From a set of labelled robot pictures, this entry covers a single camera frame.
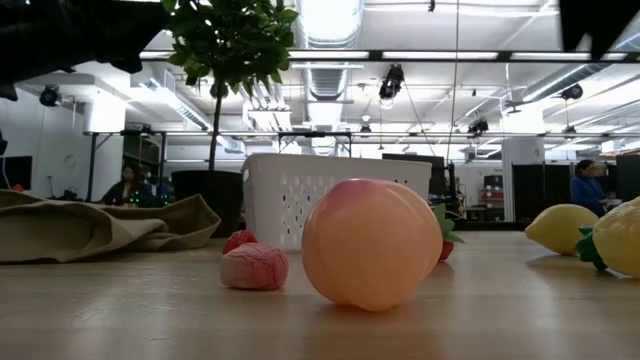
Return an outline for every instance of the black pot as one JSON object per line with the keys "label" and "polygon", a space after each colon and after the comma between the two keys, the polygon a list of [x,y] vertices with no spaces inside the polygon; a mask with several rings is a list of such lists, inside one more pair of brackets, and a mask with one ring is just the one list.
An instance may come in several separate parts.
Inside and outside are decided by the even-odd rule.
{"label": "black pot", "polygon": [[236,231],[242,209],[242,174],[228,171],[184,170],[171,174],[176,200],[202,195],[222,220],[214,238]]}

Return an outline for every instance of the beige cloth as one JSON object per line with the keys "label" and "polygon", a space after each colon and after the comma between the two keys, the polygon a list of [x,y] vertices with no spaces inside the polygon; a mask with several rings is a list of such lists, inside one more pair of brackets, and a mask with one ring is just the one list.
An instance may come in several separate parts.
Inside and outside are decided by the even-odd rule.
{"label": "beige cloth", "polygon": [[193,249],[206,245],[219,224],[199,195],[165,208],[125,209],[0,190],[0,263]]}

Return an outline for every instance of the pink toy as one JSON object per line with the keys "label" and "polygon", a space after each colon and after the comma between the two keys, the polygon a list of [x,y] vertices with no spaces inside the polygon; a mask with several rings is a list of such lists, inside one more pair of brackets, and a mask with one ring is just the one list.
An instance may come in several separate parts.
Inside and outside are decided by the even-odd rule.
{"label": "pink toy", "polygon": [[236,231],[229,237],[229,240],[224,244],[222,248],[222,255],[227,254],[229,251],[239,247],[242,244],[246,243],[257,243],[258,239],[253,235],[251,231],[241,230]]}
{"label": "pink toy", "polygon": [[222,256],[220,281],[229,287],[275,290],[284,285],[289,264],[280,249],[246,243]]}
{"label": "pink toy", "polygon": [[405,302],[438,262],[442,233],[427,203],[404,185],[343,181],[305,223],[302,260],[326,298],[368,311]]}

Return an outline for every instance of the tree trunk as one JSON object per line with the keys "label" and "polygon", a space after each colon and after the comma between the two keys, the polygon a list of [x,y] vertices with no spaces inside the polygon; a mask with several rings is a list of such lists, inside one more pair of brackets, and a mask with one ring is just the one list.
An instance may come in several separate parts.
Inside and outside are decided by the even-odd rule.
{"label": "tree trunk", "polygon": [[214,171],[216,167],[216,147],[218,146],[218,134],[220,134],[220,108],[222,107],[222,92],[224,91],[224,81],[216,81],[218,97],[216,98],[216,111],[213,114],[213,136],[211,137],[211,148],[209,149],[209,171]]}

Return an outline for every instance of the red strawberry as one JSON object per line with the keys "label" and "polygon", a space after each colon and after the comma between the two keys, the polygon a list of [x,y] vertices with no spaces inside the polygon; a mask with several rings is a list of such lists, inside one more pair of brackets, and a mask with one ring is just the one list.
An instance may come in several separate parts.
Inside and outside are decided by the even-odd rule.
{"label": "red strawberry", "polygon": [[258,239],[253,235],[251,231],[248,230],[240,230],[236,231],[229,237],[226,244],[222,248],[222,255],[226,255],[229,251],[240,247],[242,244],[246,243],[257,243]]}
{"label": "red strawberry", "polygon": [[443,241],[442,252],[440,253],[440,259],[438,259],[438,261],[446,261],[452,252],[453,252],[453,243],[448,241]]}

